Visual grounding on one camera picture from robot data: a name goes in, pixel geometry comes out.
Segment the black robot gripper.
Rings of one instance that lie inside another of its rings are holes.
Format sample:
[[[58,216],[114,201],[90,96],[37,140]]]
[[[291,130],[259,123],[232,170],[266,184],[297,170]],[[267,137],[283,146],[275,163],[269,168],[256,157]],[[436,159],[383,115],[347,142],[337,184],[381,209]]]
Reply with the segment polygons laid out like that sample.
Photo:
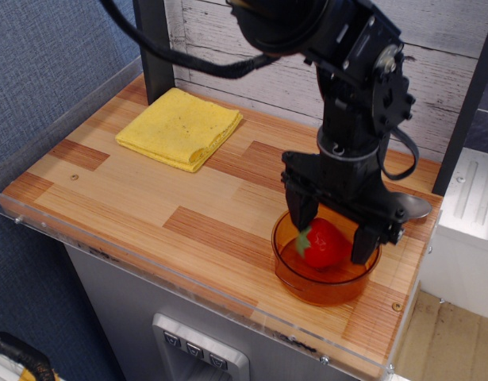
[[[395,215],[392,191],[382,180],[387,146],[369,144],[363,151],[342,152],[334,144],[319,153],[286,151],[281,181],[290,218],[299,232],[325,206],[358,225],[351,262],[364,265],[379,244],[396,244],[405,220]]]

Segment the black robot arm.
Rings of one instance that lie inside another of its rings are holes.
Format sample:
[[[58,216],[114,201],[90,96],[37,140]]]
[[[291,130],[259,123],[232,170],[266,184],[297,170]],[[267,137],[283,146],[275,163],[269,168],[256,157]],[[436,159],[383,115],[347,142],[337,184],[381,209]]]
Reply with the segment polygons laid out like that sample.
[[[270,57],[300,54],[317,70],[324,102],[318,153],[288,151],[282,181],[299,230],[327,206],[357,225],[351,260],[364,264],[397,242],[412,214],[388,191],[384,160],[391,137],[413,154],[401,131],[415,102],[403,75],[399,29],[369,1],[233,1],[245,39]]]

